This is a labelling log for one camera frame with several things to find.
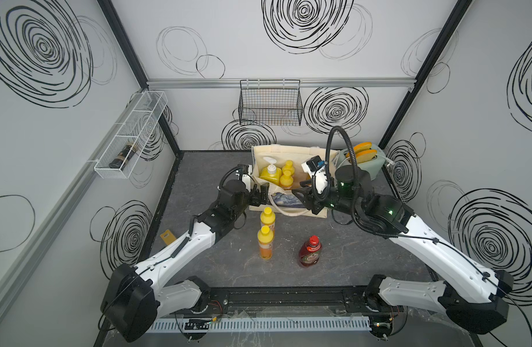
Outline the orange bottle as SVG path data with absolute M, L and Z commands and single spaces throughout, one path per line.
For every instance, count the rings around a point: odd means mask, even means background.
M 279 186 L 284 190 L 291 190 L 293 182 L 293 176 L 291 176 L 289 172 L 286 172 L 286 174 L 282 173 L 279 181 Z
M 275 232 L 275 213 L 272 208 L 266 207 L 260 215 L 260 221 L 262 226 L 268 226 L 270 230 Z
M 263 226 L 257 233 L 260 257 L 269 260 L 273 255 L 274 233 L 269 226 Z
M 282 173 L 286 174 L 286 172 L 289 172 L 291 176 L 295 174 L 295 168 L 292 160 L 287 160 L 283 166 Z

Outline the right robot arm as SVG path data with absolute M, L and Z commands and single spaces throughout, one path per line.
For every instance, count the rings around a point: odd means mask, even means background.
M 392 195 L 374 191 L 368 172 L 343 166 L 336 176 L 328 167 L 303 165 L 310 176 L 293 189 L 313 214 L 330 208 L 347 214 L 351 222 L 371 235 L 392 241 L 419 258 L 441 279 L 432 282 L 398 280 L 385 275 L 371 278 L 363 297 L 373 312 L 407 306 L 446 315 L 459 327 L 484 335 L 507 322 L 504 300 L 513 276 L 492 270 L 439 237 L 415 212 Z

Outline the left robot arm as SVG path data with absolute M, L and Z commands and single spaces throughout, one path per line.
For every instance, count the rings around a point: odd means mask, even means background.
M 170 279 L 232 231 L 248 207 L 264 205 L 269 188 L 268 183 L 238 179 L 221 183 L 216 201 L 193 216 L 180 239 L 146 260 L 113 271 L 100 307 L 103 317 L 131 343 L 159 318 L 183 309 L 206 309 L 206 283 L 193 276 L 171 286 Z

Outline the yellow pump dish soap bottle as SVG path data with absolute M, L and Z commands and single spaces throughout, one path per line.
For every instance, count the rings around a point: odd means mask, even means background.
M 277 167 L 277 160 L 272 157 L 264 157 L 264 160 L 268 163 L 266 167 L 262 169 L 260 179 L 268 181 L 277 186 L 280 185 L 280 178 L 283 174 L 281 168 Z

